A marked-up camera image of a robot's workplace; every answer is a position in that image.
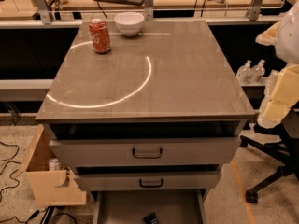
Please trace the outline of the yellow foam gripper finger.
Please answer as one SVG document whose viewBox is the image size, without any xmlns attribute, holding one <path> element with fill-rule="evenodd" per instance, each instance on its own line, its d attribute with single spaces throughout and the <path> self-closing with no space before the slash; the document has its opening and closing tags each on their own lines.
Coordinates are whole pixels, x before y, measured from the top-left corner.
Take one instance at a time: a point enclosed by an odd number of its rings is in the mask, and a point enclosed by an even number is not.
<svg viewBox="0 0 299 224">
<path fill-rule="evenodd" d="M 263 116 L 271 122 L 281 122 L 299 102 L 299 64 L 289 64 L 278 73 Z"/>
<path fill-rule="evenodd" d="M 277 30 L 279 25 L 280 22 L 276 22 L 267 30 L 263 31 L 261 34 L 258 34 L 257 37 L 255 38 L 255 42 L 260 45 L 274 46 L 276 44 Z"/>
</svg>

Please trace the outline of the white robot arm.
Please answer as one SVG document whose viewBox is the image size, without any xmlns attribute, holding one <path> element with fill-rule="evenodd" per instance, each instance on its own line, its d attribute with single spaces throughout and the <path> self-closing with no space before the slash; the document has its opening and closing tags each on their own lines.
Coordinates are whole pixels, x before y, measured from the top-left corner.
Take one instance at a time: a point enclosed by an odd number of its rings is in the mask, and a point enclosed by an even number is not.
<svg viewBox="0 0 299 224">
<path fill-rule="evenodd" d="M 259 125 L 272 128 L 280 124 L 299 101 L 299 1 L 281 21 L 259 34 L 255 41 L 265 46 L 273 45 L 276 56 L 287 63 L 285 68 L 268 79 L 257 118 Z"/>
</svg>

